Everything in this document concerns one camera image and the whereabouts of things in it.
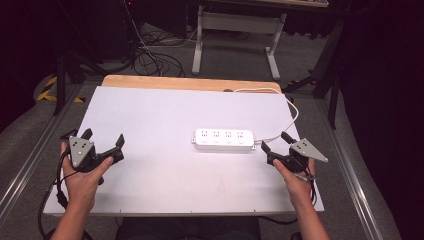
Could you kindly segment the white power strip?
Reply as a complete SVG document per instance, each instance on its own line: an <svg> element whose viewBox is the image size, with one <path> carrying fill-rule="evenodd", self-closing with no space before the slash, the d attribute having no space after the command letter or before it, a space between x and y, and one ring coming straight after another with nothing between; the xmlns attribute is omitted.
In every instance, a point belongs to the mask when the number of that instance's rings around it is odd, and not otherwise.
<svg viewBox="0 0 424 240"><path fill-rule="evenodd" d="M256 149L253 133L240 129L199 128L192 143L202 151L253 151Z"/></svg>

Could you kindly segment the black metal stand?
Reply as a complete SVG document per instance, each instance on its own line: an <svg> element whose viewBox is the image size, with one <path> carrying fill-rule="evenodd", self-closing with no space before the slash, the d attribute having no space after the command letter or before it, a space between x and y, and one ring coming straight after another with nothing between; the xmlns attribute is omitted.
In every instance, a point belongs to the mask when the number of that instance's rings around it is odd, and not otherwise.
<svg viewBox="0 0 424 240"><path fill-rule="evenodd" d="M312 96L315 99L323 99L328 92L331 92L327 118L333 129L336 128L335 117L340 87L335 54L344 25L344 20L336 22L310 75L283 88L285 93L290 93L315 82L316 85L312 91Z"/></svg>
<svg viewBox="0 0 424 240"><path fill-rule="evenodd" d="M99 66L102 62L93 28L86 7L87 0L52 0L56 19L54 44L57 53L57 102L54 115L57 116L66 104L66 76L72 83L85 81L86 66L94 73L106 76L108 72Z"/></svg>

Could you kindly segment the person's right hand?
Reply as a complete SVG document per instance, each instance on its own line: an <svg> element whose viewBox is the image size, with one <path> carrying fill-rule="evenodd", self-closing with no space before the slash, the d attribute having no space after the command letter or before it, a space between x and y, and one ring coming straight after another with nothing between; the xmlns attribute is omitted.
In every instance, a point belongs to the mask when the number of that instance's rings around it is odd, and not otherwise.
<svg viewBox="0 0 424 240"><path fill-rule="evenodd" d="M282 175L289 193L290 201L294 208L311 207L312 187L310 183L295 176L277 159L273 161L273 166Z"/></svg>

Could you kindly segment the person's lap in dark clothing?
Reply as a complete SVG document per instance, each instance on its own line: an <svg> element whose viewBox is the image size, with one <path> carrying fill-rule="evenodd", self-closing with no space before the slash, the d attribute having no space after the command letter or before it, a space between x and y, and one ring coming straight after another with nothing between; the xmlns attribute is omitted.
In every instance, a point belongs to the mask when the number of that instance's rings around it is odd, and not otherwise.
<svg viewBox="0 0 424 240"><path fill-rule="evenodd" d="M256 217L124 218L116 240L260 240Z"/></svg>

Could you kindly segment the person's left hand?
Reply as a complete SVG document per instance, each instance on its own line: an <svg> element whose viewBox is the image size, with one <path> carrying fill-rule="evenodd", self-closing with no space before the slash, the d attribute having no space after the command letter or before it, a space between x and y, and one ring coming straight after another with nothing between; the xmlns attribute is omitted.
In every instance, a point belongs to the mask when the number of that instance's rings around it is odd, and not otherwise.
<svg viewBox="0 0 424 240"><path fill-rule="evenodd" d="M68 205L65 212L89 213L95 204L98 182L103 174L112 166L113 158L106 158L94 170L83 173L75 172L71 161L65 157L62 163L65 185L68 191Z"/></svg>

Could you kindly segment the yellow black hazard tape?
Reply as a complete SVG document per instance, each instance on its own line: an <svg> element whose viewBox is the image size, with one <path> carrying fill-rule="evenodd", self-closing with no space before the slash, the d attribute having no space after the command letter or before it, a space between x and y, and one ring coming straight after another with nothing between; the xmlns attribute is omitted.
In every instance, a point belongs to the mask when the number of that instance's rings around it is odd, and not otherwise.
<svg viewBox="0 0 424 240"><path fill-rule="evenodd" d="M51 75L44 79L41 83L41 89L36 94L37 101L57 101L57 96L53 93L53 87L56 85L57 76Z"/></svg>

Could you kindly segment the aluminium floor rail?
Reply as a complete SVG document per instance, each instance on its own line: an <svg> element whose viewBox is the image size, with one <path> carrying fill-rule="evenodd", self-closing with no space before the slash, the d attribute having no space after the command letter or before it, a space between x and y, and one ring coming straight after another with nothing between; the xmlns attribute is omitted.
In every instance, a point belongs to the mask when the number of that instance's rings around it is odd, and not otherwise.
<svg viewBox="0 0 424 240"><path fill-rule="evenodd" d="M69 87L69 92L65 96L65 102L57 115L52 115L44 128L41 136L37 139L36 144L31 149L29 155L25 158L21 168L17 174L11 179L7 185L6 191L1 194L0 199L0 226L4 224L22 191L24 190L35 168L41 161L48 144L53 138L53 134L64 119L65 114L70 108L74 99L78 96L81 85L72 85Z"/></svg>
<svg viewBox="0 0 424 240"><path fill-rule="evenodd" d="M328 111L326 109L325 102L323 100L316 100L315 104L318 108L321 118L324 121L325 129L330 135L331 142L336 151L337 162L340 171L347 185L349 194L351 196L351 199L353 201L356 212L359 216L359 219L367 236L367 239L384 240L383 235L373 215L373 212L370 208L370 205L368 204L366 195L351 164L351 161L340 142L337 130L332 128L329 120L327 119Z"/></svg>

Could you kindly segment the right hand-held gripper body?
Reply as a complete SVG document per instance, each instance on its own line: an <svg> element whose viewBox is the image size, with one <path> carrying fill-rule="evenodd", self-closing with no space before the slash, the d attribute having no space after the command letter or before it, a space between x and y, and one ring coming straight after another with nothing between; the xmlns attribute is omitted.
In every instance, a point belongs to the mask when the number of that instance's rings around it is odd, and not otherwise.
<svg viewBox="0 0 424 240"><path fill-rule="evenodd" d="M289 153L287 155L281 155L275 152L273 152L272 155L266 155L266 162L273 166L273 161L277 159L290 172L300 173L308 168L310 158L322 162L328 161L326 156L324 156L309 140L304 138L296 140L294 144L289 144Z"/></svg>

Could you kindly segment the white metal desk frame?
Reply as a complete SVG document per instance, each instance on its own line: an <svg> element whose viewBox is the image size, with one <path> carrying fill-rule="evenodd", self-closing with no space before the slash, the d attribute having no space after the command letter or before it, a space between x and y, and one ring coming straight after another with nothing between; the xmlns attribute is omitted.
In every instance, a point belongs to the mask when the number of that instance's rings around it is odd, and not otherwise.
<svg viewBox="0 0 424 240"><path fill-rule="evenodd" d="M202 32L204 30L239 31L273 35L274 39L271 45L267 46L264 51L272 78L279 80L280 72L275 59L275 51L285 25L286 17L287 15L284 13L278 18L211 13L205 11L204 5L200 5L197 11L197 40L191 72L194 75L200 73L203 49Z"/></svg>

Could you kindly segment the white table cover board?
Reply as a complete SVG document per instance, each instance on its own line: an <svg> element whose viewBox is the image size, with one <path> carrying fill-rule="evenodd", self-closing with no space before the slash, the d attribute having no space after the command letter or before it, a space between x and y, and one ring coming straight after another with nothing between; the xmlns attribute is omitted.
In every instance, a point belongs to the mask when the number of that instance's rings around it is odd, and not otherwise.
<svg viewBox="0 0 424 240"><path fill-rule="evenodd" d="M81 123L97 151L125 139L124 158L104 175L93 214L103 216L268 215L292 211L281 175L254 150L196 148L201 128L243 129L280 154L297 137L286 97L99 87Z"/></svg>

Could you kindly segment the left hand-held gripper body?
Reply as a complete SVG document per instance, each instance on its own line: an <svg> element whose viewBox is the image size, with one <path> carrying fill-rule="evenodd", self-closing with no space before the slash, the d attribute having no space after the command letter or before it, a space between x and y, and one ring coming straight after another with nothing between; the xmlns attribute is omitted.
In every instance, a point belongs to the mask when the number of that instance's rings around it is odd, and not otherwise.
<svg viewBox="0 0 424 240"><path fill-rule="evenodd" d="M64 156L69 159L71 168L77 172L88 173L98 166L104 160L111 157L112 163L116 164L124 159L122 148L116 149L115 146L103 153L97 153L95 143L93 141L82 139L81 136L68 136L68 147Z"/></svg>

